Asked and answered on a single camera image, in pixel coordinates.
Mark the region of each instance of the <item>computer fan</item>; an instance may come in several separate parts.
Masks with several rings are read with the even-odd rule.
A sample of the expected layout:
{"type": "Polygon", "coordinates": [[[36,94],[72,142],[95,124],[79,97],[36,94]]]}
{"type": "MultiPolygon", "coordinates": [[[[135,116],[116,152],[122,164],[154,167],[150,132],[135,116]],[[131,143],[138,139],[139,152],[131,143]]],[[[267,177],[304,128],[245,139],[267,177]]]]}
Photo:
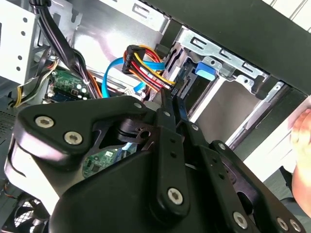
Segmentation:
{"type": "Polygon", "coordinates": [[[40,200],[22,193],[2,227],[2,233],[48,233],[49,213],[40,200]]]}

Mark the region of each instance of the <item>black plastic housing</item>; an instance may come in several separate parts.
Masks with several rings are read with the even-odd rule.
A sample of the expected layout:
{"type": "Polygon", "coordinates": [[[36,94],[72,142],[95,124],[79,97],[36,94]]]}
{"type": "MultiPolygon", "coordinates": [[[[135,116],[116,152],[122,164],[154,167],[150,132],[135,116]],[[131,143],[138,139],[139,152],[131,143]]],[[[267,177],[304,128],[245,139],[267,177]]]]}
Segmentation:
{"type": "Polygon", "coordinates": [[[127,47],[126,52],[127,55],[122,67],[122,72],[124,74],[132,74],[129,70],[131,68],[131,62],[134,61],[134,53],[136,52],[139,58],[142,60],[145,56],[146,49],[137,45],[130,45],[127,47]]]}

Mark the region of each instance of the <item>green circuit board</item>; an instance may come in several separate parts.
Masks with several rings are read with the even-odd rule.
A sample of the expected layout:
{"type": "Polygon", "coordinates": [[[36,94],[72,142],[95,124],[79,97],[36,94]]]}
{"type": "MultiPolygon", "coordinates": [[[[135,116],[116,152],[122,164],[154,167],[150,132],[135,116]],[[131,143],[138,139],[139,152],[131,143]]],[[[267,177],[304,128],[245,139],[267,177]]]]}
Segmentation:
{"type": "Polygon", "coordinates": [[[86,158],[83,163],[82,173],[85,178],[90,177],[97,172],[112,165],[118,154],[118,149],[104,150],[98,154],[91,155],[86,158]]]}
{"type": "Polygon", "coordinates": [[[81,79],[72,75],[69,71],[55,70],[52,73],[54,92],[61,92],[68,96],[82,99],[90,99],[87,86],[81,79]]]}
{"type": "Polygon", "coordinates": [[[127,150],[104,150],[86,158],[82,167],[82,175],[87,178],[113,165],[115,162],[136,152],[137,145],[133,144],[127,150]]]}

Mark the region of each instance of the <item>silver screw head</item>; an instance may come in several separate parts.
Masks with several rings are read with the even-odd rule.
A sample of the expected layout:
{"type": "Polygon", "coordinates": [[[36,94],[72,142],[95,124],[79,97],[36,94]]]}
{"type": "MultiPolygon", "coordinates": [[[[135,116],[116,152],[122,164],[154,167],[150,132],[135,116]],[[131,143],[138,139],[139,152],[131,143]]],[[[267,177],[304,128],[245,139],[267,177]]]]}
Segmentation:
{"type": "Polygon", "coordinates": [[[287,226],[286,222],[284,222],[283,219],[281,219],[280,217],[278,217],[278,218],[277,218],[277,222],[278,222],[278,224],[280,225],[280,227],[281,227],[283,230],[288,231],[288,226],[287,226]]]}
{"type": "Polygon", "coordinates": [[[175,205],[181,205],[184,201],[183,195],[181,192],[176,188],[170,188],[167,192],[167,195],[169,196],[169,199],[175,204],[175,205]]]}
{"type": "Polygon", "coordinates": [[[199,130],[199,127],[198,127],[197,125],[195,125],[195,124],[192,124],[192,127],[193,127],[193,129],[194,129],[195,131],[198,131],[198,130],[199,130]]]}
{"type": "Polygon", "coordinates": [[[219,143],[219,144],[218,144],[218,146],[219,146],[222,150],[225,150],[225,146],[224,146],[224,144],[219,143]]]}
{"type": "Polygon", "coordinates": [[[48,116],[39,116],[35,119],[35,123],[37,124],[37,126],[41,127],[41,128],[50,128],[54,125],[54,121],[49,118],[48,116]]]}
{"type": "Polygon", "coordinates": [[[67,132],[64,136],[65,141],[71,145],[80,145],[83,141],[81,134],[77,132],[67,132]]]}
{"type": "Polygon", "coordinates": [[[171,114],[169,114],[168,112],[164,112],[165,115],[167,115],[168,117],[171,116],[171,114]]]}
{"type": "Polygon", "coordinates": [[[296,231],[301,232],[300,226],[294,220],[290,219],[290,223],[296,231]]]}
{"type": "Polygon", "coordinates": [[[238,224],[239,227],[241,227],[242,229],[246,229],[247,228],[247,221],[246,219],[244,218],[244,216],[239,213],[239,212],[234,212],[233,213],[233,218],[234,218],[234,221],[238,224]]]}
{"type": "Polygon", "coordinates": [[[142,106],[139,103],[134,103],[135,107],[142,108],[142,106]]]}

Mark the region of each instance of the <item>motherboard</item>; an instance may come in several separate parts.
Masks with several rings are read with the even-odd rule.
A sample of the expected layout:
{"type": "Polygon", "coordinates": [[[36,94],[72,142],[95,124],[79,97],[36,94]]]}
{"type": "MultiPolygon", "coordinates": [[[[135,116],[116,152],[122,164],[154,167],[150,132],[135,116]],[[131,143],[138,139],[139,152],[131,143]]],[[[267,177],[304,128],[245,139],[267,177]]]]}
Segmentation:
{"type": "Polygon", "coordinates": [[[56,69],[50,80],[46,99],[52,102],[90,99],[85,83],[67,70],[56,69]]]}
{"type": "Polygon", "coordinates": [[[104,170],[105,168],[117,163],[119,160],[126,158],[127,156],[136,152],[137,145],[132,144],[125,150],[110,149],[103,150],[97,154],[91,155],[86,158],[82,167],[82,175],[87,178],[97,172],[104,170]]]}

